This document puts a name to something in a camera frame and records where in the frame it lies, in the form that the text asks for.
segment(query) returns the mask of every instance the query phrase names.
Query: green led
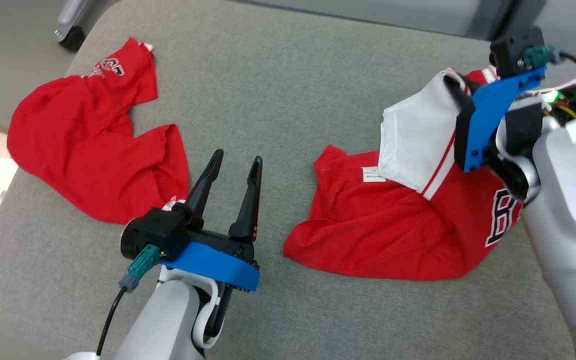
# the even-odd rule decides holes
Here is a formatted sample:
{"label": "green led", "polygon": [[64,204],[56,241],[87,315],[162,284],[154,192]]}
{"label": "green led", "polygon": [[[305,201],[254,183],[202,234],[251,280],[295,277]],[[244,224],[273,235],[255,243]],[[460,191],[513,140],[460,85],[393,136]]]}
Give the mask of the green led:
{"label": "green led", "polygon": [[546,103],[554,103],[555,101],[557,101],[558,98],[560,98],[560,92],[557,90],[548,91],[545,94],[543,94],[542,96],[543,96],[543,100]]}

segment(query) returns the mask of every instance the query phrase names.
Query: blue bracket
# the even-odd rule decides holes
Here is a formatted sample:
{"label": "blue bracket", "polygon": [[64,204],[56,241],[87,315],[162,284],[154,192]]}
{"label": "blue bracket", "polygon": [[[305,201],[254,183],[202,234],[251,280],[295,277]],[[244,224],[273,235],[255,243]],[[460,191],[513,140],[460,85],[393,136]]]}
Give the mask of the blue bracket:
{"label": "blue bracket", "polygon": [[[545,76],[546,66],[491,82],[475,92],[472,96],[474,112],[469,119],[460,119],[467,114],[459,114],[455,126],[455,161],[465,173],[482,167],[484,148],[510,105],[517,96],[538,87]],[[460,127],[460,121],[468,120],[468,127]]]}
{"label": "blue bracket", "polygon": [[259,285],[258,269],[237,257],[195,241],[190,241],[176,260],[162,260],[159,263],[250,292],[256,292]]}

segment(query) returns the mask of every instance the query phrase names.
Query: black wheel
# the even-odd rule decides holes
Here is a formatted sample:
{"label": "black wheel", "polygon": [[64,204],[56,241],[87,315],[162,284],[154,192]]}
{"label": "black wheel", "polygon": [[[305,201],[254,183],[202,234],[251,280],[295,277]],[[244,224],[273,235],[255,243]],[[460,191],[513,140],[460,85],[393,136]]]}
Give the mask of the black wheel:
{"label": "black wheel", "polygon": [[79,26],[73,26],[68,31],[66,37],[59,42],[59,45],[68,51],[74,52],[78,51],[82,47],[84,40],[86,40],[84,30]]}

